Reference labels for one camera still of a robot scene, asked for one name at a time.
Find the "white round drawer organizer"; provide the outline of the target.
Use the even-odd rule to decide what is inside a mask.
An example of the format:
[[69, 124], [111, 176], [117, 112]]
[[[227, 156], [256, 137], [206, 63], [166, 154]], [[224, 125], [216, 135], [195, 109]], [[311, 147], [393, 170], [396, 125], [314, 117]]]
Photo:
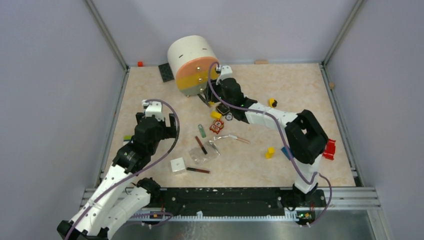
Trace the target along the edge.
[[178, 90], [194, 96], [206, 88], [209, 67], [218, 58], [204, 37], [189, 35], [170, 45], [167, 60]]

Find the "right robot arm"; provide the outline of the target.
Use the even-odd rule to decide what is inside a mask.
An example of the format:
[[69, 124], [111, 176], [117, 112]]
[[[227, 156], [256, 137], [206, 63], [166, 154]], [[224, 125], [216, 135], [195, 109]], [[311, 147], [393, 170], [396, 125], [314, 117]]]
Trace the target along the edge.
[[277, 110], [244, 95], [232, 68], [214, 61], [207, 71], [203, 92], [209, 102], [222, 103], [234, 119], [277, 130], [295, 171], [293, 200], [307, 206], [314, 198], [316, 176], [329, 138], [314, 114], [304, 109], [300, 113]]

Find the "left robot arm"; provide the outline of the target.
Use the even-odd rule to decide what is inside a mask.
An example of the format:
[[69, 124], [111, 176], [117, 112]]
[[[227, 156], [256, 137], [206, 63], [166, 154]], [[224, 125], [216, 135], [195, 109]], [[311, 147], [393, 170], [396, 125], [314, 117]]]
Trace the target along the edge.
[[146, 99], [142, 106], [134, 135], [118, 150], [100, 185], [76, 215], [57, 226], [62, 239], [110, 240], [138, 210], [160, 202], [159, 185], [150, 178], [142, 179], [118, 201], [136, 177], [171, 153], [179, 139], [180, 120], [169, 103]]

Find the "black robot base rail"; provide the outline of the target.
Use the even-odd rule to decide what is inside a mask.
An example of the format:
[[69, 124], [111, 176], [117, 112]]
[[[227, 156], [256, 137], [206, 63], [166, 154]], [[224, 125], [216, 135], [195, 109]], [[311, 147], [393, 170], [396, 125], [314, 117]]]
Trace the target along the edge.
[[323, 190], [311, 193], [287, 187], [162, 188], [153, 194], [145, 209], [172, 213], [174, 218], [282, 217], [295, 210], [316, 210], [327, 205]]

